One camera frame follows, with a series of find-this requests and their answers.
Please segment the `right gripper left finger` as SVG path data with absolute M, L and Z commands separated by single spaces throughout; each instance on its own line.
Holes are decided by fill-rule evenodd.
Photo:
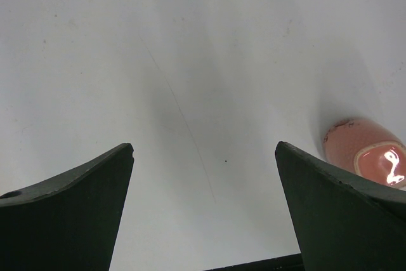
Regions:
M 1 270 L 108 270 L 133 147 L 1 196 Z

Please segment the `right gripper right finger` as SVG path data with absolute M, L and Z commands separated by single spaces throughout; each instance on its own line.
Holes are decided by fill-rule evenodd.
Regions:
M 405 191 L 287 142 L 275 158 L 306 270 L 405 270 Z

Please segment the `small salmon mug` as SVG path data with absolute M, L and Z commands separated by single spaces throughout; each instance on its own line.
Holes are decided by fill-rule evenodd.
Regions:
M 335 123 L 324 136 L 323 149 L 327 161 L 341 169 L 388 187 L 405 187 L 405 144 L 370 119 Z

